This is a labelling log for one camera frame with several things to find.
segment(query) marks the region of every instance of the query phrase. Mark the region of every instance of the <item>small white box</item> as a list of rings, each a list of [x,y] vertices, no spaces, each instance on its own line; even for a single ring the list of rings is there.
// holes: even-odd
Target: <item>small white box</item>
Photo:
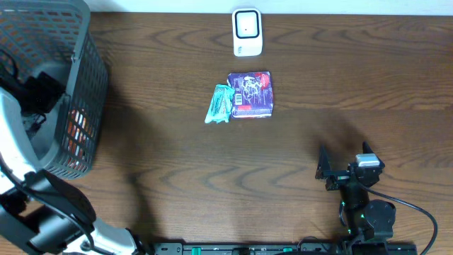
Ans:
[[[261,13],[256,8],[233,12],[233,46],[237,57],[256,56],[263,51]]]

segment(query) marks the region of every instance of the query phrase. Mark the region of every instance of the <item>green led light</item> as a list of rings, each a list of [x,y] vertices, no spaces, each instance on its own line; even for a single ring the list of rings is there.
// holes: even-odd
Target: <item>green led light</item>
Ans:
[[[201,255],[201,248],[192,248],[192,255]]]

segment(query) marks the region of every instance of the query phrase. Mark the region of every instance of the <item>white wall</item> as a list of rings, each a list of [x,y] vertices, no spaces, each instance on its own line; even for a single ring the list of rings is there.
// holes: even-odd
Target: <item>white wall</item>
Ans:
[[[453,0],[85,0],[92,11],[231,13],[254,6],[263,13],[453,16]]]

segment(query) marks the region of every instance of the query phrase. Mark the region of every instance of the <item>purple snack package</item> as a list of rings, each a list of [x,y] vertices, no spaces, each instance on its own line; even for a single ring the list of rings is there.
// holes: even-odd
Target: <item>purple snack package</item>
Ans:
[[[274,96],[269,72],[229,74],[234,89],[233,118],[264,118],[272,115]]]

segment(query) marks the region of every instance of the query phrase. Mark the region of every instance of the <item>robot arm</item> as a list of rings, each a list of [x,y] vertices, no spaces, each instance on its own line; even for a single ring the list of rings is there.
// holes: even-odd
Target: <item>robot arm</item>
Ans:
[[[139,251],[140,244],[128,230],[96,218],[82,192],[46,171],[38,171],[42,167],[23,127],[21,106],[1,87],[0,141],[0,234],[7,240],[29,254]],[[31,199],[44,205],[20,216]]]
[[[17,181],[24,181],[28,172],[40,169],[40,162],[31,146],[21,118],[19,102],[0,87],[0,153]],[[0,175],[0,194],[14,187],[4,174]]]

